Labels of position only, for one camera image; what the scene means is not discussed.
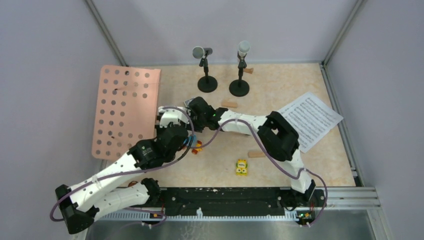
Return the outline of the pink music stand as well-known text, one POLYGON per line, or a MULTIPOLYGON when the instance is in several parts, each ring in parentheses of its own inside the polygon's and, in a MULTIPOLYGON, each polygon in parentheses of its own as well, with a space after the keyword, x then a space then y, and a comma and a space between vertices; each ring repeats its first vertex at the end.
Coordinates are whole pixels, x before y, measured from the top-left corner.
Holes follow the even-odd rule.
POLYGON ((160 69, 104 65, 100 70, 91 154, 116 161, 155 136, 160 69))

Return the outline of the sheet music page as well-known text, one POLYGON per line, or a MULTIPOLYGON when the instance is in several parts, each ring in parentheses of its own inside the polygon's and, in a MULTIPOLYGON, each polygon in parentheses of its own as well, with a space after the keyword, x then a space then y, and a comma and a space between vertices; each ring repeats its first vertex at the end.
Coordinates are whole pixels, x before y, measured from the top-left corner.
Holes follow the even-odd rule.
POLYGON ((311 92, 306 92, 278 112, 297 131, 302 153, 307 153, 344 119, 311 92))

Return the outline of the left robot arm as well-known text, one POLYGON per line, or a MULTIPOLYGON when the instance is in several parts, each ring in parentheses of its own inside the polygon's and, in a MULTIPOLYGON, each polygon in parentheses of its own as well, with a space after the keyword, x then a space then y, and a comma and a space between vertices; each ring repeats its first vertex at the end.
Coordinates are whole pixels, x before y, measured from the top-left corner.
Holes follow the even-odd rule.
POLYGON ((92 177, 72 186, 62 184, 57 187, 57 207, 68 233, 80 233, 115 211, 155 203, 161 190, 152 178, 126 188, 119 186, 169 165, 188 138, 189 132, 184 127, 168 127, 155 138, 138 141, 113 164, 92 177))

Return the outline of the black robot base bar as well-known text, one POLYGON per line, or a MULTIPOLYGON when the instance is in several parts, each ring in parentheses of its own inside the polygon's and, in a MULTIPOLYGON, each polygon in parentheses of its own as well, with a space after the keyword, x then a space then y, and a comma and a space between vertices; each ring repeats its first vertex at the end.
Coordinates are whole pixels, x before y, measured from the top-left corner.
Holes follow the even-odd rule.
POLYGON ((283 216, 308 202, 279 187, 168 187, 154 203, 167 216, 206 217, 283 216))

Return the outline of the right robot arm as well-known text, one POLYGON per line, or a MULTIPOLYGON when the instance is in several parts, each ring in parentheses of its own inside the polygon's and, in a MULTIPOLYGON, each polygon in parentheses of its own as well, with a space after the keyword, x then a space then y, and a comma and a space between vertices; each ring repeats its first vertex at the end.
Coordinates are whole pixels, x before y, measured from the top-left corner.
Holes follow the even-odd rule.
POLYGON ((253 136, 266 157, 290 178, 290 188, 304 201, 311 199, 315 181, 305 170, 301 158, 299 134, 277 111, 268 115, 248 115, 225 107, 214 109, 198 96, 186 104, 195 131, 233 132, 253 136))

